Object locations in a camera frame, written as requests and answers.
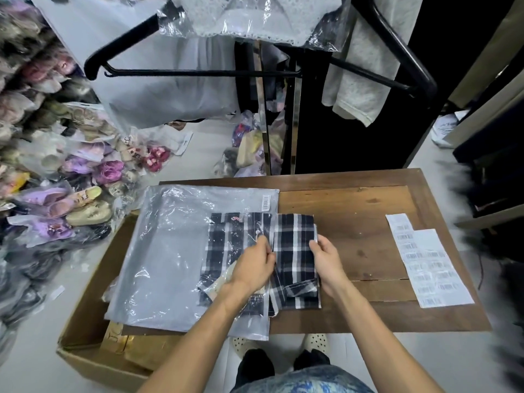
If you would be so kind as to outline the person's right hand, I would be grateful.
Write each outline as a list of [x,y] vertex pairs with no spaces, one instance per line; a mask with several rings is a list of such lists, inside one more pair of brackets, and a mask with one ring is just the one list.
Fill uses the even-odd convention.
[[317,240],[311,240],[311,242],[318,242],[324,250],[323,265],[321,267],[315,266],[315,268],[324,291],[330,297],[335,298],[349,283],[338,251],[335,246],[322,235],[318,235]]

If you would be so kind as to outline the person's left hand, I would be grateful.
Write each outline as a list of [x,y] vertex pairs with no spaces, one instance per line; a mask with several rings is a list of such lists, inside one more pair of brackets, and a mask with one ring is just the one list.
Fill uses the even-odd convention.
[[245,249],[235,263],[229,283],[243,297],[250,297],[269,281],[274,269],[264,267],[264,246],[269,240],[263,234],[254,245]]

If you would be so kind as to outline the black white plaid garment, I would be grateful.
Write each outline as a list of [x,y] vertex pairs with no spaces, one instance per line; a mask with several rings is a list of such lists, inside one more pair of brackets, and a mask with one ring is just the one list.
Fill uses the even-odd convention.
[[310,241],[317,241],[314,217],[279,214],[273,235],[276,264],[269,283],[268,315],[283,310],[320,309],[320,282]]

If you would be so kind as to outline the clear plastic garment bag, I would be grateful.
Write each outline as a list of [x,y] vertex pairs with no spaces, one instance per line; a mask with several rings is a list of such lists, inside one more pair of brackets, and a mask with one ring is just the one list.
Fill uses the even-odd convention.
[[272,218],[273,214],[261,212],[211,214],[205,257],[196,288],[199,306],[208,308],[212,304],[212,285],[227,272],[247,247],[256,244],[260,235],[272,242]]

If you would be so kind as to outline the narrow white barcode label sheet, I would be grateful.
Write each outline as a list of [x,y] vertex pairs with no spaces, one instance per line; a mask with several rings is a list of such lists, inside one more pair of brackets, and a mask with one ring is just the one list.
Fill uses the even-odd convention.
[[405,213],[386,215],[397,249],[401,254],[417,248],[414,229]]

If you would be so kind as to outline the person's right cream shoe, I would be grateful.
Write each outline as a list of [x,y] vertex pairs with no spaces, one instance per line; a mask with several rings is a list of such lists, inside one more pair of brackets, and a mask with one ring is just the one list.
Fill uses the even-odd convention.
[[324,333],[305,334],[302,341],[302,347],[309,352],[317,350],[324,355],[329,355],[330,352],[328,336]]

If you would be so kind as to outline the person's cream shoe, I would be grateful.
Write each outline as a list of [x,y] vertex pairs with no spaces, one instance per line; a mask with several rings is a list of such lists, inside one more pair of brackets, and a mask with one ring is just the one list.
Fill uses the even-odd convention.
[[329,355],[330,352],[328,336],[324,333],[305,334],[302,341],[302,347],[309,352],[317,350],[324,355]]
[[244,359],[245,355],[250,350],[260,349],[260,346],[256,341],[243,337],[230,337],[229,341],[231,350],[238,356],[239,359]]

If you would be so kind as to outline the heap of bagged goods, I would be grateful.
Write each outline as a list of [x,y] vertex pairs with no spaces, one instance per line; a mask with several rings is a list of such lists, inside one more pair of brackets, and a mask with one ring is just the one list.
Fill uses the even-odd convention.
[[[263,133],[258,113],[245,111],[232,135],[232,147],[223,151],[221,159],[214,165],[214,174],[219,178],[243,178],[266,176]],[[287,125],[285,111],[279,112],[268,126],[271,174],[280,175]]]

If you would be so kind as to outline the wide white barcode label sheet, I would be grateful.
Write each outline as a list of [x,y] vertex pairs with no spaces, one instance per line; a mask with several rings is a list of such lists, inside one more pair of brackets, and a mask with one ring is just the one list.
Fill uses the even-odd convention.
[[394,233],[394,240],[421,308],[475,303],[435,229]]

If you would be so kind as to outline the light grey hanging garment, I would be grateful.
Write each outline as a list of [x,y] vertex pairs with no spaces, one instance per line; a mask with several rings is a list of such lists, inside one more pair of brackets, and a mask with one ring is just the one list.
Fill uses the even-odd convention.
[[[375,0],[396,33],[408,43],[416,25],[423,0]],[[351,5],[344,40],[335,58],[394,79],[400,62],[379,35]],[[330,65],[324,83],[322,105],[332,107],[339,117],[371,125],[383,109],[390,88],[355,73]]]

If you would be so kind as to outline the white printed paper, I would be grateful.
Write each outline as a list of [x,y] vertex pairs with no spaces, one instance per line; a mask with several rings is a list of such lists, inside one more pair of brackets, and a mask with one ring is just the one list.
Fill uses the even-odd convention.
[[439,116],[430,130],[432,142],[441,149],[452,149],[453,145],[444,138],[469,114],[470,109]]

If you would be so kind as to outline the brown cardboard box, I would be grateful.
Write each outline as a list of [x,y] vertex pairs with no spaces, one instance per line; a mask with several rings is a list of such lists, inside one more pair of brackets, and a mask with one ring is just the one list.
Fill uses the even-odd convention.
[[56,353],[82,377],[135,393],[180,341],[181,332],[123,326],[104,318],[102,300],[118,276],[138,215],[125,217],[58,339]]

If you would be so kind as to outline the grey hanging garment bag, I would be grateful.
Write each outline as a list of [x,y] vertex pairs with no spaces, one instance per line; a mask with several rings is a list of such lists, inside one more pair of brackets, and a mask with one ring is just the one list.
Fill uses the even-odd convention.
[[[85,61],[157,12],[163,0],[32,0],[76,62]],[[234,40],[156,33],[110,64],[117,69],[234,70]],[[219,118],[238,111],[235,78],[106,77],[91,84],[118,128],[145,129],[174,120]]]

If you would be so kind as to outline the black clothes hanger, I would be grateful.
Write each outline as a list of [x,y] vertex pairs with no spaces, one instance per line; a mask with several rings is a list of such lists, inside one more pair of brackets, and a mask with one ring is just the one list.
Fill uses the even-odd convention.
[[[406,43],[390,26],[387,20],[379,12],[374,0],[351,0],[352,6],[363,17],[363,19],[378,34],[378,37],[387,46],[389,51],[400,62],[400,65],[408,72],[416,85],[405,85],[393,79],[386,78],[377,73],[365,70],[362,67],[345,62],[333,56],[330,63],[340,67],[344,71],[355,73],[372,82],[396,88],[408,93],[413,98],[424,97],[432,101],[437,94],[437,85],[428,70],[420,60],[413,54]],[[109,78],[116,77],[227,77],[227,78],[303,78],[303,71],[239,71],[239,70],[126,70],[116,69],[109,61],[139,44],[153,34],[159,32],[160,23],[158,16],[154,14],[144,22],[125,32],[112,42],[101,47],[88,57],[84,64],[84,74],[87,79],[94,81],[100,68],[105,70],[104,74]]]

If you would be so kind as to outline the pile of bagged slippers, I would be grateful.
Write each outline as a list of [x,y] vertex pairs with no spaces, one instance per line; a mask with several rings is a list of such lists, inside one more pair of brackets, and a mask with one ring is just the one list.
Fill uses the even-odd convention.
[[120,133],[31,0],[0,0],[0,365],[73,255],[112,234],[185,123]]

